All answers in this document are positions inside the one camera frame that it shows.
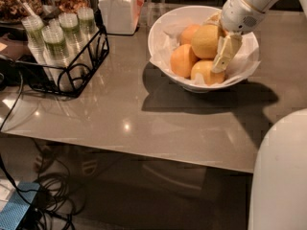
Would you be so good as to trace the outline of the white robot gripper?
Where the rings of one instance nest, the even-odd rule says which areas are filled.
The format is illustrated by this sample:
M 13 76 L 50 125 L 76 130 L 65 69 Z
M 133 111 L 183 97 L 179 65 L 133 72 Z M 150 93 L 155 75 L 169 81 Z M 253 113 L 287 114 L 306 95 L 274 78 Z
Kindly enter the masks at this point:
M 216 26 L 219 26 L 221 21 L 226 31 L 233 32 L 219 38 L 217 55 L 211 68 L 213 73 L 221 73 L 227 68 L 242 46 L 240 34 L 252 32 L 262 22 L 265 15 L 246 0 L 227 0 L 222 12 L 217 11 L 205 20 L 205 24 Z

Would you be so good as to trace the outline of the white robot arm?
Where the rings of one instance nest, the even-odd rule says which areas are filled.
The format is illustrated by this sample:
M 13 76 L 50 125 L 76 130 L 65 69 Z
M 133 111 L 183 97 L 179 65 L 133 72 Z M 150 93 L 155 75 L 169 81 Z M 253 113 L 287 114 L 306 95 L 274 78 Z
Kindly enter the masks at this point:
M 279 0 L 227 0 L 207 20 L 228 35 L 219 40 L 212 71 L 226 69 L 242 35 L 254 31 Z M 307 14 L 307 0 L 299 0 Z M 279 120 L 258 150 L 250 195 L 248 230 L 307 230 L 307 109 Z

